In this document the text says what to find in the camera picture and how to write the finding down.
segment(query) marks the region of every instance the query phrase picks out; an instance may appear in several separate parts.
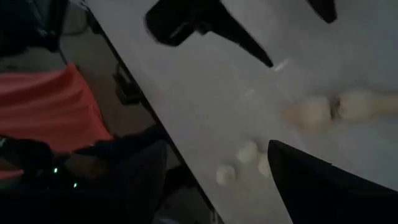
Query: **orange fabric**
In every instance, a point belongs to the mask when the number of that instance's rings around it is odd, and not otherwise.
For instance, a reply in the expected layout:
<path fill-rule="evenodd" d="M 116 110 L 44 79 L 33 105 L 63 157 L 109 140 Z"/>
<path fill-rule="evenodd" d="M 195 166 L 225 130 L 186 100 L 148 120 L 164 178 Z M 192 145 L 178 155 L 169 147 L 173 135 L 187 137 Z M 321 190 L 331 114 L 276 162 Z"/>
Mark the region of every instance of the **orange fabric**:
<path fill-rule="evenodd" d="M 0 73 L 0 134 L 44 141 L 57 152 L 112 139 L 74 64 L 56 72 Z M 15 172 L 0 172 L 0 179 L 10 175 Z"/>

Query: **table surface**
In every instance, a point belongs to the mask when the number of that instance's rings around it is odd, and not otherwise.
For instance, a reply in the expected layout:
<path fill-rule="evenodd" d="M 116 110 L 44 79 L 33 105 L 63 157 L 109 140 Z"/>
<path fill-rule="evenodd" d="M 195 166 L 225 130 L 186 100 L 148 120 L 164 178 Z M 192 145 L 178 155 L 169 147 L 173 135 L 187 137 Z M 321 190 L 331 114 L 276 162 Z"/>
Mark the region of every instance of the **table surface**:
<path fill-rule="evenodd" d="M 297 131 L 280 111 L 309 95 L 353 86 L 397 90 L 398 1 L 336 0 L 328 25 L 304 0 L 225 0 L 275 66 L 214 34 L 177 48 L 157 44 L 144 26 L 156 0 L 87 0 L 226 223 L 291 223 L 272 177 L 239 165 L 249 139 L 266 151 L 278 139 L 378 184 L 398 190 L 398 119 L 340 123 L 319 134 Z M 220 187 L 220 164 L 238 170 Z"/>

